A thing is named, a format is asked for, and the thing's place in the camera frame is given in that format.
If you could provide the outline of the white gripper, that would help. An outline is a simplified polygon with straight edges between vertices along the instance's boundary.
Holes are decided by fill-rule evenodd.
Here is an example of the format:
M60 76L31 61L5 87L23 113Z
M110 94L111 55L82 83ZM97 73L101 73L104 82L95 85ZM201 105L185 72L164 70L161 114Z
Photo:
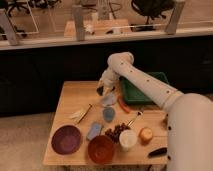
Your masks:
M111 68L107 68L98 81L97 89L104 86L103 96L108 95L110 92L113 91L113 86L119 80L119 77L120 75L117 74L114 70L112 70Z

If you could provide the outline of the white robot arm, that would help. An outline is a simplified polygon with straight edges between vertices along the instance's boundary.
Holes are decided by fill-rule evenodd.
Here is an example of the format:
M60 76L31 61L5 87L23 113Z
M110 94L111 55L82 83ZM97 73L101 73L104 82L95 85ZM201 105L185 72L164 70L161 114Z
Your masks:
M108 94L120 76L128 79L168 114L167 171L213 171L213 101L184 94L133 66L130 52L108 57L99 87Z

